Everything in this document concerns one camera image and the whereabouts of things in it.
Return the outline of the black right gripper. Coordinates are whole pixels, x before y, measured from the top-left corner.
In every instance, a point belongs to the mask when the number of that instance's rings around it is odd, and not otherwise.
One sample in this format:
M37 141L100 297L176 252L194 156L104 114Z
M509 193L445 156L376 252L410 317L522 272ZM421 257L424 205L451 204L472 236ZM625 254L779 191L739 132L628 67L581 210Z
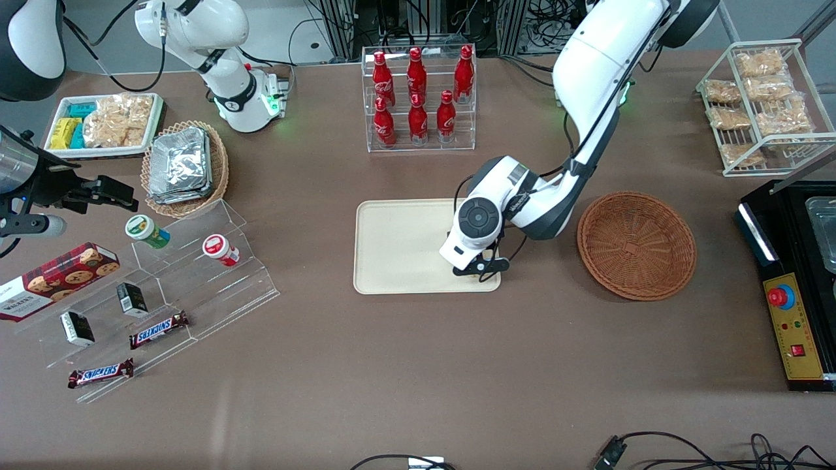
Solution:
M34 206L63 208L78 214L86 214L89 204L117 206L129 212L138 211L134 188L110 176L99 175L92 180L81 178L73 169L62 167L52 172L45 166L37 166L26 181L26 212Z

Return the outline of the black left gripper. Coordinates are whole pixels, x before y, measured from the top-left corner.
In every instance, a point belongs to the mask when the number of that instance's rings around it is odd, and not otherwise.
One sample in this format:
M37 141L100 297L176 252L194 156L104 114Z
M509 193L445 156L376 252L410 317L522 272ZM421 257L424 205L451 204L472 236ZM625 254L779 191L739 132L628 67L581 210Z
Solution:
M453 267L452 274L458 277L475 275L480 279L490 279L494 274L502 273L510 268L508 258L484 258L478 255L463 270Z

